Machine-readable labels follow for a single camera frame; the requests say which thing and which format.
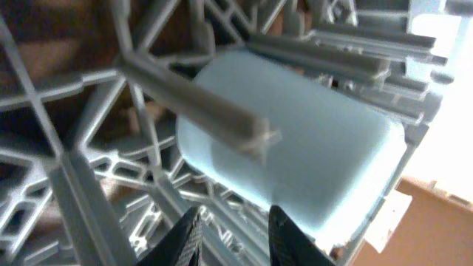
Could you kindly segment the light blue plastic cup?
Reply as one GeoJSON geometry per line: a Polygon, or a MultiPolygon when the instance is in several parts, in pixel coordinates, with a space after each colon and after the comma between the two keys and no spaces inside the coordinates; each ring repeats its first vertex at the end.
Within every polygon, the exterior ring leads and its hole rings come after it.
{"type": "Polygon", "coordinates": [[[280,206],[316,240],[356,236],[406,151],[400,122],[250,52],[216,57],[195,81],[267,118],[282,138],[260,164],[178,117],[189,165],[260,208],[280,206]]]}

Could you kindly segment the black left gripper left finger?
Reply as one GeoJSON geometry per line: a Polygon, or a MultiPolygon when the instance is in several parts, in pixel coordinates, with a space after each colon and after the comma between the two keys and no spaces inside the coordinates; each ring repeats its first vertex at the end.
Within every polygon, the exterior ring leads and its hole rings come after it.
{"type": "Polygon", "coordinates": [[[203,223],[198,207],[189,208],[137,266],[200,266],[203,223]]]}

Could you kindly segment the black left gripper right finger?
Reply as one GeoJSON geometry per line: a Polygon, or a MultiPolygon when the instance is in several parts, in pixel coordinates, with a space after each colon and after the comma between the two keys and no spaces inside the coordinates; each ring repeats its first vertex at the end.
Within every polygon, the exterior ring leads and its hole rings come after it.
{"type": "Polygon", "coordinates": [[[271,266],[334,266],[278,205],[270,207],[268,244],[271,266]]]}

